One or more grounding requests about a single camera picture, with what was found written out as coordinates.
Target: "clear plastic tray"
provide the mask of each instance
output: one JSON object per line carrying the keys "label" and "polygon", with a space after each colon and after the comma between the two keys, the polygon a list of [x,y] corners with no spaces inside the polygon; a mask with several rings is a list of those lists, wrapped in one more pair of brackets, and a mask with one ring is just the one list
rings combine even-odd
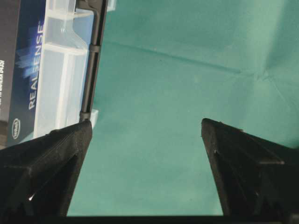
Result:
{"label": "clear plastic tray", "polygon": [[74,32],[75,0],[48,0],[44,23],[34,138],[79,121],[87,43]]}

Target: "green cloth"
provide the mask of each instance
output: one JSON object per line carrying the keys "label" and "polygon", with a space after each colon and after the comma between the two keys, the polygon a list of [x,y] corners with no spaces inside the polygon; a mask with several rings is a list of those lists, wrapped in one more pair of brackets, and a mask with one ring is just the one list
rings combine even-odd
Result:
{"label": "green cloth", "polygon": [[205,117],[299,145],[299,1],[119,0],[69,215],[220,215]]}

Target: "intel logo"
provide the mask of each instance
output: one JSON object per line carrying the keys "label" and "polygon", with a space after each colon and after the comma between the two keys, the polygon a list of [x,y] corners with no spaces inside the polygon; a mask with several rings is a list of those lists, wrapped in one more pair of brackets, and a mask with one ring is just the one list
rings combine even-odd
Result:
{"label": "intel logo", "polygon": [[21,121],[19,119],[14,119],[13,127],[12,127],[12,135],[14,139],[17,139],[20,134],[21,129]]}

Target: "black plastic frame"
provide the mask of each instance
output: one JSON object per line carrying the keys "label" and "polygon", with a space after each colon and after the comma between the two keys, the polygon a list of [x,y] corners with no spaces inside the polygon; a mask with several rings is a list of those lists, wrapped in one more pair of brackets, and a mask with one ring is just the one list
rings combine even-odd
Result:
{"label": "black plastic frame", "polygon": [[94,13],[93,32],[89,46],[88,65],[80,112],[80,121],[90,120],[93,98],[100,65],[100,52],[103,43],[108,0],[77,0],[76,8],[91,10]]}

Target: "teal fabric backdrop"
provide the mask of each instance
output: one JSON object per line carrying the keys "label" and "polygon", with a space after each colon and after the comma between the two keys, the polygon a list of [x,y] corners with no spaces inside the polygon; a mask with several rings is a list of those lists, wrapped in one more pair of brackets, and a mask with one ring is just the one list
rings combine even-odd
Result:
{"label": "teal fabric backdrop", "polygon": [[299,1],[119,0],[69,215],[220,215],[205,117],[299,145]]}

